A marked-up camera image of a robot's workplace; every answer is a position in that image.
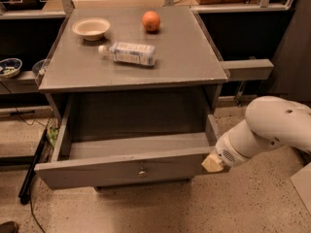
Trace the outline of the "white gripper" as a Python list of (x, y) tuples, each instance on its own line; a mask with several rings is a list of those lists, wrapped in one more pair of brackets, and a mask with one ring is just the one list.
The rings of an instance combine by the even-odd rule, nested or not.
[(201, 163), (207, 172), (216, 173), (224, 169), (224, 164), (236, 167), (248, 161), (248, 158), (240, 154), (229, 140), (229, 134), (224, 133), (216, 143), (217, 154), (210, 153)]

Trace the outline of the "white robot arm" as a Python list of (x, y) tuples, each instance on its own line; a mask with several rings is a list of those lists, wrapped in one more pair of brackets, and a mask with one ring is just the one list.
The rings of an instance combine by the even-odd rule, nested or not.
[(239, 166), (259, 153), (282, 146), (311, 152), (311, 109), (301, 103), (262, 96), (246, 108), (245, 118), (226, 131), (203, 160), (209, 173)]

